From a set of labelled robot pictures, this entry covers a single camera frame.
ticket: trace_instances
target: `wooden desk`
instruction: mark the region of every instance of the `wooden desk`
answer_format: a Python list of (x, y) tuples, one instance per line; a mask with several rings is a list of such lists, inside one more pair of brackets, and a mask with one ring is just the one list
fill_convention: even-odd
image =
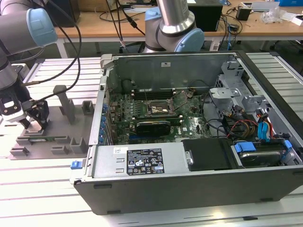
[[(241, 0), (230, 0), (231, 6), (223, 7), (223, 13), (232, 7), (239, 5)], [(302, 13), (303, 7), (282, 7), (287, 12)], [(81, 12), (78, 21), (78, 26), (81, 31), (83, 42), (119, 42), (114, 24), (100, 20), (99, 14), (94, 12)], [(237, 36), (237, 40), (301, 40), (303, 39), (303, 26), (297, 26), (291, 22), (283, 21), (282, 23), (264, 24), (260, 19), (261, 13), (254, 12), (250, 15), (248, 21), (242, 21), (243, 30)], [(138, 27), (145, 31), (144, 14), (135, 16), (138, 20)], [(237, 24), (238, 22), (232, 18), (228, 18), (229, 23)], [(75, 28), (65, 28), (66, 33), (71, 37), (73, 42), (78, 42), (79, 37)], [(64, 43), (68, 40), (64, 34), (56, 28), (58, 34), (58, 49), (62, 58), (67, 58), (67, 52), (64, 48)], [(222, 40), (225, 33), (225, 27), (221, 21), (217, 32), (205, 32), (205, 40), (212, 41), (211, 50), (216, 50), (218, 44)], [(129, 23), (122, 23), (122, 34), (126, 42), (144, 41), (145, 37), (136, 29), (131, 27)]]

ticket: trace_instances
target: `black plastic cover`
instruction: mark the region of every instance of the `black plastic cover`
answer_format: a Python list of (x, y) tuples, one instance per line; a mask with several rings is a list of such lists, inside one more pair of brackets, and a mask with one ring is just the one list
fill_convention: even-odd
[(232, 141), (225, 138), (184, 140), (185, 151), (191, 153), (194, 163), (190, 171), (236, 169), (238, 165), (231, 150)]

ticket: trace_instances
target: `electronic device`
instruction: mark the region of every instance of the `electronic device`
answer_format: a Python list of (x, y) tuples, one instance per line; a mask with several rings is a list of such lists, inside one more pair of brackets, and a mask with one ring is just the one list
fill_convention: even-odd
[(238, 20), (247, 21), (248, 17), (250, 16), (250, 13), (251, 13), (251, 9), (238, 7), (238, 12), (236, 14), (236, 18)]
[(302, 0), (275, 0), (280, 2), (279, 6), (303, 6)]
[(279, 6), (276, 1), (254, 1), (254, 2), (241, 2), (244, 8), (250, 8), (255, 12), (264, 12), (274, 9)]
[[(73, 20), (77, 22), (80, 17), (78, 0), (53, 0), (53, 2), (64, 10)], [(74, 24), (56, 9), (52, 4), (47, 3), (48, 12), (61, 27), (74, 27)]]
[(303, 122), (243, 52), (100, 64), (88, 156), (71, 166), (95, 214), (278, 201), (303, 184)]
[(196, 26), (204, 32), (217, 31), (222, 8), (219, 0), (195, 0), (195, 3), (188, 4), (188, 9), (196, 17)]

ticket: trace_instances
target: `sticker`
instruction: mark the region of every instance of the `sticker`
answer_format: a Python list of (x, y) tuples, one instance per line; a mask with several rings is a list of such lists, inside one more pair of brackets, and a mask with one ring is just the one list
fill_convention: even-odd
[(114, 148), (114, 154), (126, 154), (128, 147)]
[(170, 67), (170, 62), (161, 62), (161, 67)]
[(127, 151), (128, 175), (163, 173), (164, 162), (160, 148)]

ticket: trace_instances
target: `black box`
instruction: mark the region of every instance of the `black box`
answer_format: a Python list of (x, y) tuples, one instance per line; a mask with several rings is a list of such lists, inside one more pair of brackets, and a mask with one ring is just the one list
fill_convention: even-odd
[(238, 20), (246, 21), (246, 20), (248, 20), (248, 17), (250, 16), (250, 12), (251, 12), (251, 9), (246, 9), (246, 8), (239, 7), (236, 18)]
[[(77, 22), (80, 17), (78, 0), (53, 0), (53, 2), (63, 9), (74, 22)], [(74, 24), (49, 2), (46, 4), (46, 8), (47, 12), (54, 18), (57, 25), (61, 27), (74, 27)]]
[(204, 32), (217, 31), (223, 5), (219, 0), (195, 0), (196, 3), (189, 3), (188, 9), (196, 18), (196, 26)]

